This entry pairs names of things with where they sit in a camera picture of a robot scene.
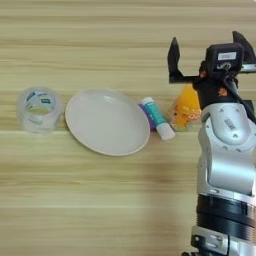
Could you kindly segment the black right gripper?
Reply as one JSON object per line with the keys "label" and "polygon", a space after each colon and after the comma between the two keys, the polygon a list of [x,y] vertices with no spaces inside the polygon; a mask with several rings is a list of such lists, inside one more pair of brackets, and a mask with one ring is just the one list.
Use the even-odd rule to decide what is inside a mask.
{"label": "black right gripper", "polygon": [[[255,64],[256,54],[249,41],[238,31],[233,31],[232,36],[233,42],[239,43],[244,49],[243,62],[245,64]],[[191,82],[198,95],[201,108],[216,103],[239,103],[250,107],[249,102],[244,100],[237,92],[238,79],[236,77],[210,77],[205,62],[201,63],[199,73],[196,76],[184,76],[178,68],[179,59],[179,44],[177,38],[174,37],[167,55],[169,82]]]}

